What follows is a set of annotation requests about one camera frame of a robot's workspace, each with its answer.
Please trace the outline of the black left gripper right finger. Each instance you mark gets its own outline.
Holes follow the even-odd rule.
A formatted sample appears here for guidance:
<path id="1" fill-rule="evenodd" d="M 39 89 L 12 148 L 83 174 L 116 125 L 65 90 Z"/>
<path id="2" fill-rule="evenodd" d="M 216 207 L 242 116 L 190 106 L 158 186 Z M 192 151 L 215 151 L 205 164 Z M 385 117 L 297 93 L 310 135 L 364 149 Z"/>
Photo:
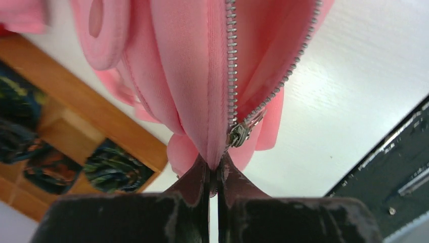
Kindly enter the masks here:
<path id="1" fill-rule="evenodd" d="M 382 242 L 355 198 L 271 197 L 226 154 L 217 168 L 219 242 Z"/>

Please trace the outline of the pink jacket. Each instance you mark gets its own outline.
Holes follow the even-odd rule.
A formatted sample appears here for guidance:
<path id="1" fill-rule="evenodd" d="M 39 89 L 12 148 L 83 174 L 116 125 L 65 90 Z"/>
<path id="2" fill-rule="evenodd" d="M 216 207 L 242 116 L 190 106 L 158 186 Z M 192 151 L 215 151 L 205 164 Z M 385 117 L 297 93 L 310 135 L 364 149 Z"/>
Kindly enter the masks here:
<path id="1" fill-rule="evenodd" d="M 228 153 L 242 170 L 276 144 L 283 87 L 333 1 L 70 1 L 96 76 L 164 124 L 172 170 Z"/>

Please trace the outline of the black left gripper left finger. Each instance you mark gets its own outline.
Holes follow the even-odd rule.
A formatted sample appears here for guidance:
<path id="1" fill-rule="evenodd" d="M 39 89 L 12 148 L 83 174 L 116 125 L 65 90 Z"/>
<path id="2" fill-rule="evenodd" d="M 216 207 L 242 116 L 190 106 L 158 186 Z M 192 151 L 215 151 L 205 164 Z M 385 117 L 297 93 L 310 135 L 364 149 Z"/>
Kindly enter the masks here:
<path id="1" fill-rule="evenodd" d="M 210 170 L 202 157 L 162 193 L 73 194 L 56 200 L 32 242 L 209 242 Z"/>

